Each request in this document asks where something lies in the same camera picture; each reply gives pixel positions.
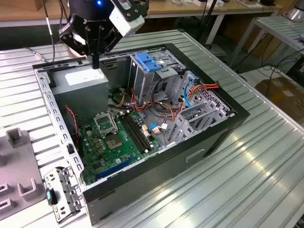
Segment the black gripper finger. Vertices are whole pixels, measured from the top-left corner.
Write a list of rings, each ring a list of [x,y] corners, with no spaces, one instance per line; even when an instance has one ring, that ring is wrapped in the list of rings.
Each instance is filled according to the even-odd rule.
[[[95,69],[99,68],[99,58],[110,52],[122,35],[114,25],[97,25],[95,27]]]
[[[83,23],[80,24],[66,24],[62,29],[59,30],[60,40],[69,46],[77,54],[86,56],[90,61],[92,69],[96,69],[96,51],[94,49],[93,40],[89,38],[91,29],[85,26]]]

